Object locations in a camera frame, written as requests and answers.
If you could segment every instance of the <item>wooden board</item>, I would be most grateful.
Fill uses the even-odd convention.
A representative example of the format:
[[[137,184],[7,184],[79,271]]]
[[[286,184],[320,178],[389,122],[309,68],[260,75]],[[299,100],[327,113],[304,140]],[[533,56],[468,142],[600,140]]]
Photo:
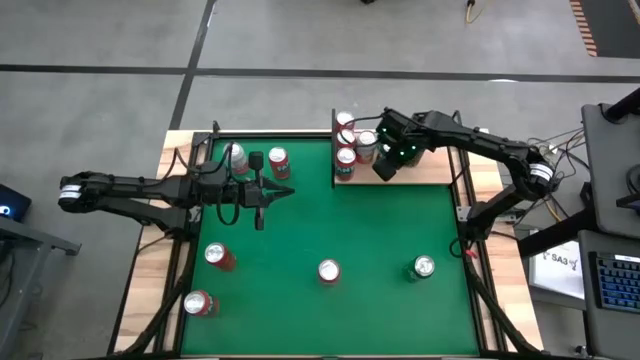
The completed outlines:
[[[162,177],[167,171],[171,159],[173,157],[174,148],[178,148],[185,159],[189,157],[191,150],[191,139],[193,133],[197,131],[176,130],[167,132],[165,138],[162,155],[160,157],[160,165],[158,168],[158,177]],[[313,131],[317,133],[326,133],[328,130]],[[486,159],[474,154],[469,155],[470,170],[474,184],[474,190],[478,200],[488,200],[496,193],[502,190],[502,182],[498,173],[498,166],[495,161]],[[432,164],[440,164],[434,167],[416,167],[414,169],[423,169],[421,176],[423,179],[431,177],[439,177],[444,179],[444,165],[446,164],[447,176],[449,160],[446,150],[436,151],[435,153],[426,153],[423,161]],[[184,174],[185,169],[179,163],[175,165],[174,174]],[[420,177],[412,175],[413,181],[418,181]],[[466,198],[464,187],[461,188],[461,196]],[[496,226],[495,230],[513,233],[512,229],[507,226]],[[143,229],[140,246],[144,246],[159,237],[161,232],[155,227],[145,227]],[[186,247],[183,245],[181,255],[186,255]],[[492,235],[487,240],[487,250],[491,263],[491,270],[494,278],[498,302],[505,310],[511,321],[524,335],[524,337],[538,349],[542,349],[542,340],[538,330],[538,325],[531,304],[529,295],[529,287],[524,275],[522,263],[518,253],[517,244],[508,238]],[[171,241],[161,241],[145,249],[138,255],[128,289],[128,295],[125,300],[125,307],[120,322],[120,329],[115,344],[115,351],[126,349],[138,337],[140,332],[149,323],[162,300],[162,291],[165,284],[167,267],[169,265],[169,257],[171,252]],[[181,256],[181,269],[184,264],[184,256]],[[165,348],[170,348],[173,343],[176,325],[176,313],[179,304],[169,317],[169,326],[167,336],[165,338]],[[493,330],[491,330],[491,318],[486,308],[483,310],[483,320],[486,327],[487,337],[490,344],[494,344],[492,339]]]

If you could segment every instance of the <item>black floor stripe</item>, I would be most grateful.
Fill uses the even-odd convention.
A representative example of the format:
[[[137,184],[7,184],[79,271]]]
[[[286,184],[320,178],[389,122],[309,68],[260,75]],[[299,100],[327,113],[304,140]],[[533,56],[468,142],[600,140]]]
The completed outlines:
[[[182,75],[187,68],[140,67],[140,66],[66,66],[66,65],[13,65],[0,64],[1,72],[33,72],[63,74],[136,74],[136,75]]]
[[[176,106],[173,108],[173,115],[171,116],[171,122],[169,123],[169,130],[180,129],[180,123],[182,123],[182,116],[184,115],[184,109],[187,106],[187,99],[191,92],[191,84],[193,84],[193,76],[200,61],[200,55],[202,54],[202,47],[204,46],[204,40],[207,37],[207,31],[209,31],[209,20],[213,14],[213,6],[216,0],[207,0],[207,4],[204,7],[204,13],[200,20],[200,27],[198,28],[198,34],[196,35],[196,41],[193,44],[193,50],[191,50],[191,57],[189,58],[189,67],[187,73],[182,80],[182,86],[180,86],[180,92],[178,93],[178,99],[176,100]]]
[[[196,76],[265,77],[265,78],[335,78],[335,79],[395,79],[439,81],[491,81],[556,83],[640,83],[640,76],[616,75],[552,75],[552,74],[500,74],[500,73],[443,73],[414,71],[368,70],[293,70],[293,69],[196,69]]]

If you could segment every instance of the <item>desk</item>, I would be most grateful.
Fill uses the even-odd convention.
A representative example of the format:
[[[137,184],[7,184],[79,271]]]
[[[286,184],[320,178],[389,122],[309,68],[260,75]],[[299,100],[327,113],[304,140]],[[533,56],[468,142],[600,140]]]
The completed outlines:
[[[233,133],[236,135],[247,134],[247,132],[237,131]],[[313,136],[323,136],[323,134],[327,137],[329,136],[328,131],[305,131],[304,133],[311,134]],[[262,136],[271,137],[273,136],[273,133],[263,132]],[[163,153],[160,159],[158,176],[162,176],[166,172],[170,164],[174,148],[179,148],[184,156],[190,155],[193,138],[193,131],[170,131],[167,133]],[[456,161],[453,161],[453,163],[454,167],[459,168]],[[502,189],[497,164],[494,161],[470,154],[470,163],[474,190],[478,200],[489,199]],[[292,171],[296,171],[295,163],[292,163],[292,169]],[[431,183],[443,185],[450,183],[452,179],[449,155],[446,149],[439,149],[435,153],[425,154],[418,167],[409,170],[410,171],[406,174],[404,172],[399,173],[394,179],[392,179],[391,183]],[[174,173],[179,174],[181,172],[184,173],[184,168],[177,164],[174,168]],[[361,174],[363,177],[359,178],[358,175],[356,175],[356,178],[349,183],[350,185],[358,182],[370,183],[372,181],[371,178],[364,176],[366,175],[365,171],[356,170],[356,174]],[[461,195],[461,201],[464,202],[466,201],[466,194],[461,182],[462,180],[458,180],[457,183]],[[269,226],[270,221],[275,221],[270,219],[270,210],[271,209],[267,209],[266,212],[266,226]],[[501,225],[496,225],[496,230],[511,232],[510,228]],[[139,246],[144,246],[154,239],[159,238],[161,235],[161,232],[155,227],[144,228],[140,237]],[[527,340],[536,347],[542,348],[542,342],[516,243],[510,239],[491,236],[486,244],[499,303]],[[155,244],[153,247],[146,249],[137,256],[136,259],[134,259],[131,278],[125,293],[126,297],[123,299],[120,318],[116,324],[116,329],[114,329],[114,338],[112,339],[111,350],[117,351],[128,347],[137,338],[139,333],[144,329],[157,310],[162,300],[165,288],[172,247],[173,245],[171,241],[162,241]],[[180,247],[180,257],[177,259],[178,272],[181,271],[186,260],[189,245],[182,244]],[[181,306],[181,304],[176,304],[174,306],[174,309],[168,319],[167,332],[164,336],[165,348],[172,348],[172,345],[174,344],[179,306]],[[491,336],[493,334],[491,329],[491,318],[484,306],[481,306],[481,312],[482,322],[487,334],[488,347],[490,349],[495,348],[495,339]]]

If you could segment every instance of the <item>metal bracket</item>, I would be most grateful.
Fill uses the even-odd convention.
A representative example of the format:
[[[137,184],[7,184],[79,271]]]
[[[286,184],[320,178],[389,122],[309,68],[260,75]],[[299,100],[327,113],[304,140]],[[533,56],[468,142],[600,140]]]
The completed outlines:
[[[467,222],[467,218],[469,217],[469,211],[471,211],[471,206],[456,206],[456,216],[458,217],[458,221]],[[500,216],[498,216],[495,222],[503,222],[503,223],[514,223],[518,220],[516,214],[511,214],[510,212],[506,212]]]

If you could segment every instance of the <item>wooden tabletop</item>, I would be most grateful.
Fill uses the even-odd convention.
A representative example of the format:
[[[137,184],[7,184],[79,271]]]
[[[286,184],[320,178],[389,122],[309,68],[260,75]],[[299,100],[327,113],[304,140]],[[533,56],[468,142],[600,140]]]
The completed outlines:
[[[175,148],[178,148],[185,159],[189,157],[194,132],[204,131],[176,130],[167,132],[162,155],[160,156],[157,177],[162,177],[168,170]],[[238,133],[239,131],[232,130],[228,132]],[[311,132],[327,133],[329,130],[312,130]],[[488,200],[502,190],[502,181],[495,161],[475,154],[469,154],[469,160],[469,169],[478,201]],[[459,170],[459,164],[455,161],[454,163]],[[178,175],[184,174],[185,168],[177,163],[172,173]],[[391,183],[449,184],[451,181],[452,177],[447,150],[438,149],[434,153],[426,152],[420,164],[415,168],[400,170],[392,179]],[[356,170],[354,179],[350,181],[350,184],[355,183],[372,184],[382,182],[378,180],[377,177],[374,177],[372,171],[363,167]],[[458,179],[457,184],[459,192],[461,193],[461,201],[464,204],[467,200],[463,179]],[[161,201],[152,201],[151,203],[156,206],[167,206]],[[494,230],[513,234],[513,229],[507,225],[497,224],[494,226]],[[145,227],[142,231],[139,247],[162,237],[162,235],[162,232],[155,226]],[[115,351],[124,350],[131,345],[158,310],[162,301],[171,246],[171,240],[162,240],[145,249],[136,257],[116,339]],[[186,243],[182,245],[178,265],[179,272],[184,266],[188,246]],[[540,338],[533,305],[531,304],[529,287],[520,261],[517,244],[512,239],[492,235],[486,241],[486,246],[500,306],[524,337],[532,345],[538,349],[542,349],[542,340]],[[480,271],[479,264],[476,265],[476,268]],[[165,349],[170,349],[173,345],[179,305],[180,304],[176,304],[174,306],[169,316],[165,337]],[[489,348],[495,349],[491,316],[484,305],[481,307],[488,345]],[[150,351],[152,345],[153,342],[149,345],[148,351]]]

